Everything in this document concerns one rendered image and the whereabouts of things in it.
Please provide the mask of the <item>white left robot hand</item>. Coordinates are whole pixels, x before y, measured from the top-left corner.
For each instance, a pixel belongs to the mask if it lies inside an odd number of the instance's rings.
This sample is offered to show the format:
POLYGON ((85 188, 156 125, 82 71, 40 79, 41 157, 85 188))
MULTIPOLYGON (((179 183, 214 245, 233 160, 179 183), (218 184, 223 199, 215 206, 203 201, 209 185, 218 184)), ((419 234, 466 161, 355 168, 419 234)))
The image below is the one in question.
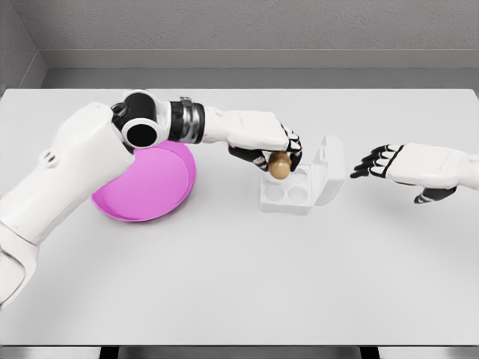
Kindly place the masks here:
POLYGON ((290 159, 290 171, 296 170, 302 159, 302 144, 292 129, 281 123, 272 112, 241 114, 239 121, 227 140, 228 152, 232 156, 267 172, 266 154, 285 152, 290 159))

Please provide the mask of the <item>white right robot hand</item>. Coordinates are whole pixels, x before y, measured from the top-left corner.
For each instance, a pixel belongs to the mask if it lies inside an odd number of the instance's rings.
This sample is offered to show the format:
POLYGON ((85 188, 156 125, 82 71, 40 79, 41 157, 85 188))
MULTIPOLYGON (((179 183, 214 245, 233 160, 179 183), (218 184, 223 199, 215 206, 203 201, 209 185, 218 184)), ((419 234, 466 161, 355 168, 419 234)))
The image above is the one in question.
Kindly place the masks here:
POLYGON ((467 153, 447 147, 386 144, 371 150, 350 177, 380 177, 402 185, 418 185, 423 190, 414 203, 431 203, 455 193, 467 158, 467 153))

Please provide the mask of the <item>brown egg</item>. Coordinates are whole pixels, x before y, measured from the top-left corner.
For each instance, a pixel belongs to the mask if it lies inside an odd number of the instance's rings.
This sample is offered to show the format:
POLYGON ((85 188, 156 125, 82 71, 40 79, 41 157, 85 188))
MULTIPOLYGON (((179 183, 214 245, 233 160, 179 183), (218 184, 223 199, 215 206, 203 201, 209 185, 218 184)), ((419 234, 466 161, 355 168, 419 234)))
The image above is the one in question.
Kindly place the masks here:
POLYGON ((268 171, 277 180, 285 180, 291 172, 291 160, 286 152, 273 152, 269 156, 268 171))

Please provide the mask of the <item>white egg box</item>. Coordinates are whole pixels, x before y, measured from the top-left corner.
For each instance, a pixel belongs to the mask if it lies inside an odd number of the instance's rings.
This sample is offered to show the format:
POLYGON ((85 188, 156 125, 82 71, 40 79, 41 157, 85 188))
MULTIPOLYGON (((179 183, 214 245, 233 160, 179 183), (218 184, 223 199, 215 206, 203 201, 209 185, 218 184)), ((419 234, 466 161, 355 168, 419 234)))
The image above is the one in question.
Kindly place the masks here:
POLYGON ((299 165, 286 179, 275 179, 269 173, 262 176, 260 211, 307 215, 311 207, 330 203, 345 179, 343 143, 326 135, 309 165, 299 165))

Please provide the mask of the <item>pink round plate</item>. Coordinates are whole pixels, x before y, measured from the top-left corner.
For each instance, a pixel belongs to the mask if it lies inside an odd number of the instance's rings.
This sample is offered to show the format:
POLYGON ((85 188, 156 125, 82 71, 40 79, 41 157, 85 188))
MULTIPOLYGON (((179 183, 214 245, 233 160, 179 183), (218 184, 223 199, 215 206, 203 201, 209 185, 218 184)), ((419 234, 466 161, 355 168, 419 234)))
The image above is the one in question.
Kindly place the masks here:
POLYGON ((117 179, 92 196, 94 205, 110 218, 140 222, 160 218, 179 206, 196 179, 192 151, 170 141, 135 150, 135 161, 117 179))

